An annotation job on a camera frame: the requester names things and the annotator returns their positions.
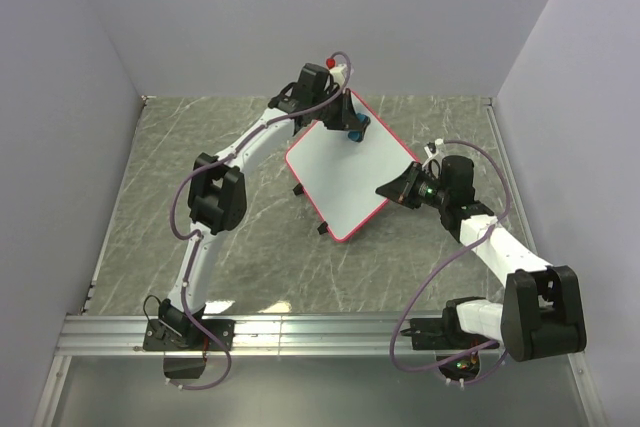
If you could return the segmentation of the black board clip far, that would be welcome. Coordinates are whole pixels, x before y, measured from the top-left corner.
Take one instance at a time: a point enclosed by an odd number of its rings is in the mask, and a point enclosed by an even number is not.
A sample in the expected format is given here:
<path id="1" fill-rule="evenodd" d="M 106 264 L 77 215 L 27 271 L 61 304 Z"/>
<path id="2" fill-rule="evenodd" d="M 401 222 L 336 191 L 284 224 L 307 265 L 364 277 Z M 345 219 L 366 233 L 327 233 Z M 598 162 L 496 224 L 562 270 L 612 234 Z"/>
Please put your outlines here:
<path id="1" fill-rule="evenodd" d="M 297 184 L 293 188 L 293 193 L 294 193 L 295 196 L 303 195 L 305 193 L 304 187 L 301 184 Z"/>

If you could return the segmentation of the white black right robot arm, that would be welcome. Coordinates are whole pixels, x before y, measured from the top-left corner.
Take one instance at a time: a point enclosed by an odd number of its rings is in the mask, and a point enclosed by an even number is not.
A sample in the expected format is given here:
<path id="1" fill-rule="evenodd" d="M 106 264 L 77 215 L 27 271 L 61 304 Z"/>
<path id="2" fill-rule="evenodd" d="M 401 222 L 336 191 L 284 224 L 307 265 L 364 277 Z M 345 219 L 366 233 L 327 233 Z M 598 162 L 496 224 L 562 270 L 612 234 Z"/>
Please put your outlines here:
<path id="1" fill-rule="evenodd" d="M 577 274 L 527 249 L 476 199 L 474 163 L 460 155 L 440 169 L 411 163 L 377 194 L 410 209 L 436 209 L 442 226 L 470 248 L 504 288 L 502 302 L 466 297 L 446 303 L 440 319 L 412 319 L 404 334 L 414 344 L 436 339 L 447 349 L 497 342 L 516 361 L 581 352 L 587 344 Z"/>

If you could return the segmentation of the black board clip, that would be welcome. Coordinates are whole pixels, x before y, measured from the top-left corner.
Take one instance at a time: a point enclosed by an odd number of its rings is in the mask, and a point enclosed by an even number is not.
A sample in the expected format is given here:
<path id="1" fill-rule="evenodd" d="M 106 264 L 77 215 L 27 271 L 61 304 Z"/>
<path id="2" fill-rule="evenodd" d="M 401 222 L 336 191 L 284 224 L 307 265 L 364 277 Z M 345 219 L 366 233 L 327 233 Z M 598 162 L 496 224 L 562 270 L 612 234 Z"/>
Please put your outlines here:
<path id="1" fill-rule="evenodd" d="M 322 222 L 318 228 L 317 231 L 320 235 L 324 235 L 328 232 L 328 224 L 326 222 Z"/>
<path id="2" fill-rule="evenodd" d="M 305 193 L 304 187 L 301 184 L 297 184 L 293 188 L 293 193 L 294 193 L 295 196 L 303 195 Z"/>

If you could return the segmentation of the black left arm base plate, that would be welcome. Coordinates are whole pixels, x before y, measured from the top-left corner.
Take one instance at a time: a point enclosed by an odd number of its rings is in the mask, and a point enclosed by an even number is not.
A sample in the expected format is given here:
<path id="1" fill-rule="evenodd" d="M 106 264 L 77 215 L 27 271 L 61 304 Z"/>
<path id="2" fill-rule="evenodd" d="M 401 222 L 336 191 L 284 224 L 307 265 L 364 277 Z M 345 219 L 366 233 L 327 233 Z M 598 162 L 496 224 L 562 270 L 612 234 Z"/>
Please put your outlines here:
<path id="1" fill-rule="evenodd" d="M 230 350 L 234 338 L 236 322 L 228 318 L 202 319 L 201 324 Z M 192 324 L 187 326 L 185 335 L 167 326 L 158 319 L 147 323 L 142 349 L 145 352 L 181 352 L 181 351 L 222 351 L 223 348 L 207 337 Z"/>

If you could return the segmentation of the black board clip near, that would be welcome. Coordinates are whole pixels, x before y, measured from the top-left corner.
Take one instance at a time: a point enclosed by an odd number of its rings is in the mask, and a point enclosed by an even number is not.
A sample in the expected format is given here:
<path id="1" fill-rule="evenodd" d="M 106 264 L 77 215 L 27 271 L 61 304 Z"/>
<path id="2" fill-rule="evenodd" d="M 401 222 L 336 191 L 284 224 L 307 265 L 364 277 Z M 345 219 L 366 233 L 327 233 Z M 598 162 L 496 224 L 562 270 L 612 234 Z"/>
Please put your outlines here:
<path id="1" fill-rule="evenodd" d="M 318 228 L 317 231 L 320 235 L 324 235 L 328 232 L 328 224 L 326 222 L 322 222 Z"/>

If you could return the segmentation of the pink framed whiteboard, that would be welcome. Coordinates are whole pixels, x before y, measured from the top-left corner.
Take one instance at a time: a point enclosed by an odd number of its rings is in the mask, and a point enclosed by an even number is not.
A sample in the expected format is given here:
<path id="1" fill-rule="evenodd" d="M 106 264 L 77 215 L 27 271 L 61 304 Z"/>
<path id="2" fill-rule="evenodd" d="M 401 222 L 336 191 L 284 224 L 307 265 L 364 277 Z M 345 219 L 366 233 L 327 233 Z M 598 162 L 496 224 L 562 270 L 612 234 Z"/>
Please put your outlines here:
<path id="1" fill-rule="evenodd" d="M 357 93 L 357 113 L 371 123 L 360 143 L 316 121 L 288 148 L 285 162 L 321 218 L 327 234 L 348 240 L 388 203 L 375 189 L 419 160 Z"/>

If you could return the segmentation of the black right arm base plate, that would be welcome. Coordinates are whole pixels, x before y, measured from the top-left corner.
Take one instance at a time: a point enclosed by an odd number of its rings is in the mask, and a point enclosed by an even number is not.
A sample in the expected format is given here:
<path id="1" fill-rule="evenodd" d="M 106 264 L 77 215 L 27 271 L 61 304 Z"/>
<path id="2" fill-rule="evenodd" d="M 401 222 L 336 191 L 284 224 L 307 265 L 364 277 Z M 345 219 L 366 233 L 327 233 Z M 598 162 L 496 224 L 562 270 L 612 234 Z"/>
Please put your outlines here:
<path id="1" fill-rule="evenodd" d="M 462 331 L 456 322 L 444 318 L 412 318 L 401 335 L 411 339 L 415 351 L 466 350 L 486 341 L 480 335 Z"/>

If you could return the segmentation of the blue whiteboard eraser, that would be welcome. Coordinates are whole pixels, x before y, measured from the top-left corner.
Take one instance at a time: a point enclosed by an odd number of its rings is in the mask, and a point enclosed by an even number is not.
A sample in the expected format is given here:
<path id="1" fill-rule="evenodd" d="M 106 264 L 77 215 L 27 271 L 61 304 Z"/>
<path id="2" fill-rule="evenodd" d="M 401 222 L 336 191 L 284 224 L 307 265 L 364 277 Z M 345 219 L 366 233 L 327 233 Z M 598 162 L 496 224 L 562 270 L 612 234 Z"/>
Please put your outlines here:
<path id="1" fill-rule="evenodd" d="M 347 137 L 352 142 L 360 143 L 364 140 L 366 131 L 371 123 L 371 120 L 367 115 L 361 114 L 361 113 L 358 113 L 357 117 L 360 125 L 356 130 L 349 131 L 347 134 Z"/>

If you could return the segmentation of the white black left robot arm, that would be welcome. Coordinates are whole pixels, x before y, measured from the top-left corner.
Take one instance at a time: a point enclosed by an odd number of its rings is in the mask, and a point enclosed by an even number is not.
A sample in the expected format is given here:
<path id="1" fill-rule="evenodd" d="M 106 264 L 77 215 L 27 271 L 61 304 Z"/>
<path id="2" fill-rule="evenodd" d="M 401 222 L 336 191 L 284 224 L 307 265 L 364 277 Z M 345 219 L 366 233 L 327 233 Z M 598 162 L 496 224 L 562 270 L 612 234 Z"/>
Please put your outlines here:
<path id="1" fill-rule="evenodd" d="M 170 207 L 174 236 L 187 243 L 180 271 L 168 298 L 158 308 L 166 335 L 180 349 L 196 346 L 205 328 L 201 318 L 206 289 L 226 234 L 245 216 L 246 178 L 272 151 L 314 121 L 331 130 L 363 132 L 348 83 L 352 65 L 344 52 L 325 66 L 307 63 L 298 79 L 268 102 L 261 117 L 216 155 L 201 154 L 182 181 Z"/>

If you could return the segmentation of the aluminium mounting rail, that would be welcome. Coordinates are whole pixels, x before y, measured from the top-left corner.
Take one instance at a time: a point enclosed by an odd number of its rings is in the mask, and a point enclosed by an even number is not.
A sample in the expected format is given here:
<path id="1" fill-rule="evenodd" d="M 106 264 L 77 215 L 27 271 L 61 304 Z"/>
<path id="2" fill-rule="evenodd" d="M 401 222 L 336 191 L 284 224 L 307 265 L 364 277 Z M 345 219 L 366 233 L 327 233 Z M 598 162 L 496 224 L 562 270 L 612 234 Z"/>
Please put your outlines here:
<path id="1" fill-rule="evenodd" d="M 240 356 L 386 356 L 394 313 L 336 315 L 238 315 L 231 355 Z M 197 357 L 196 351 L 148 351 L 143 316 L 69 316 L 56 356 Z"/>

